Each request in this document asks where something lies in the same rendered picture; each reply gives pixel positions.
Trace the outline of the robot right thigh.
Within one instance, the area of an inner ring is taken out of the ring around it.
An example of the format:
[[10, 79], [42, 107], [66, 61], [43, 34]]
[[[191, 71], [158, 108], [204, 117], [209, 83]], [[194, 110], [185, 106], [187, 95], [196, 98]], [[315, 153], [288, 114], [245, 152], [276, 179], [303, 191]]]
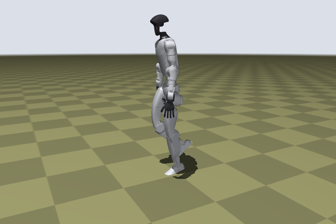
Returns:
[[160, 87], [157, 89], [153, 102], [152, 102], [152, 110], [151, 110], [151, 116], [152, 116], [152, 123], [157, 132], [163, 132], [165, 130], [164, 128], [164, 122], [160, 121], [160, 118], [162, 116], [161, 109], [164, 106], [164, 100], [166, 99], [166, 96], [163, 93], [163, 87]]

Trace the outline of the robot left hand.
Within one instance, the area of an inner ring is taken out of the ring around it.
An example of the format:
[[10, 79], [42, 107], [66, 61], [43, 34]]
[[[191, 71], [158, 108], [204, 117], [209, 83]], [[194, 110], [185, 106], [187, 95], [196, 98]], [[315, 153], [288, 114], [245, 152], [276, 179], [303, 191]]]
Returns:
[[[168, 94], [168, 93], [167, 93]], [[164, 117], [166, 115], [166, 111], [167, 111], [167, 118], [169, 118], [169, 112], [170, 112], [170, 118], [171, 118], [171, 113], [173, 114], [173, 117], [174, 117], [174, 104], [173, 104], [173, 101], [174, 101], [174, 97], [175, 95], [173, 95], [173, 100], [168, 100], [167, 99], [167, 95], [166, 95], [166, 103], [165, 105], [163, 106], [163, 108], [161, 109], [161, 112], [163, 112], [164, 108], [165, 108], [165, 111], [164, 111]], [[172, 111], [172, 112], [171, 112]]]

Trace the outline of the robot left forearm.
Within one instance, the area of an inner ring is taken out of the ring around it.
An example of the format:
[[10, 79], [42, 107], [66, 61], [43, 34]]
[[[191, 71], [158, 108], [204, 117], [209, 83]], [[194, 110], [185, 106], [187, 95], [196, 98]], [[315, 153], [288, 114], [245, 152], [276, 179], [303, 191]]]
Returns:
[[167, 78], [168, 80], [168, 85], [169, 86], [167, 88], [168, 94], [167, 94], [167, 99], [168, 100], [173, 100], [173, 95], [175, 92], [175, 84], [177, 81], [177, 72], [176, 72], [176, 68], [175, 67], [171, 67], [169, 69], [170, 72], [170, 76]]

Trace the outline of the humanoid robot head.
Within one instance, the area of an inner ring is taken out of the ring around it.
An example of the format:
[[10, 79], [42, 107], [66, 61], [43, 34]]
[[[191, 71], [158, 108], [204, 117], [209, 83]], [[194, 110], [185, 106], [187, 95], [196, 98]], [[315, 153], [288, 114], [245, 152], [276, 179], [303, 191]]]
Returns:
[[167, 36], [165, 38], [170, 38], [166, 32], [160, 32], [160, 27], [164, 25], [164, 23], [168, 22], [169, 19], [165, 15], [156, 15], [151, 20], [150, 23], [154, 25], [154, 31], [155, 34], [158, 36], [160, 35], [160, 40], [162, 40], [164, 36]]

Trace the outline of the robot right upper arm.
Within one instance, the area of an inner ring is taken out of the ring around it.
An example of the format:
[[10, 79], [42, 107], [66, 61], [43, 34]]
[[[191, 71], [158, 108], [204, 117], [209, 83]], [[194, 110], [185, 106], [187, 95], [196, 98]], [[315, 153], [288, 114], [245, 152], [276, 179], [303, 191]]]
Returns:
[[[156, 44], [156, 42], [155, 42], [155, 44]], [[156, 68], [157, 68], [157, 70], [161, 71], [159, 63], [156, 64]]]

